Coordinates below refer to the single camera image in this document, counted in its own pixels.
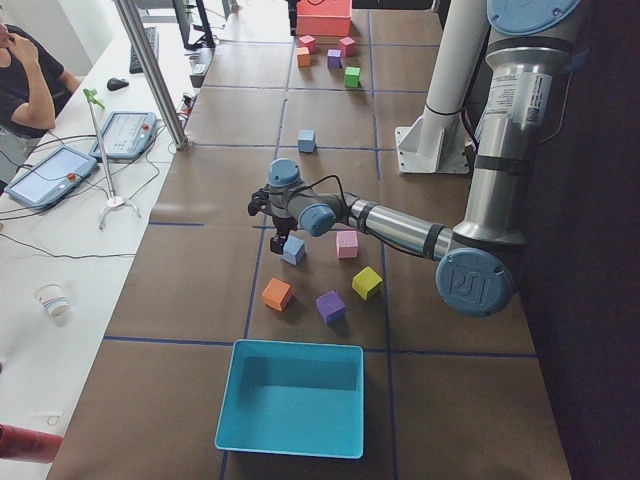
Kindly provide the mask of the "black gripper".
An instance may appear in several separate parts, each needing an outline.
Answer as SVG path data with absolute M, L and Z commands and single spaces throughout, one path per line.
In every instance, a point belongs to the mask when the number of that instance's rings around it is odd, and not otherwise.
M 296 219 L 293 217 L 273 216 L 272 222 L 276 232 L 270 238 L 270 251 L 274 254 L 282 254 L 290 232 L 296 230 Z

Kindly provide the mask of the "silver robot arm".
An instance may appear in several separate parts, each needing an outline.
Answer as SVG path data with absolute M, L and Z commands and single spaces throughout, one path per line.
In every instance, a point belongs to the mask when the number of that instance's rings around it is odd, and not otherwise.
M 518 288 L 521 207 L 551 83 L 571 63 L 590 11 L 587 1 L 451 3 L 423 113 L 396 130 L 396 149 L 404 173 L 462 169 L 453 148 L 463 137 L 460 122 L 476 65 L 487 62 L 492 79 L 458 225 L 448 228 L 344 191 L 318 194 L 296 162 L 277 159 L 248 206 L 251 215 L 272 219 L 271 250 L 280 253 L 293 230 L 318 237 L 341 223 L 436 261 L 437 290 L 454 310 L 484 317 L 504 309 Z

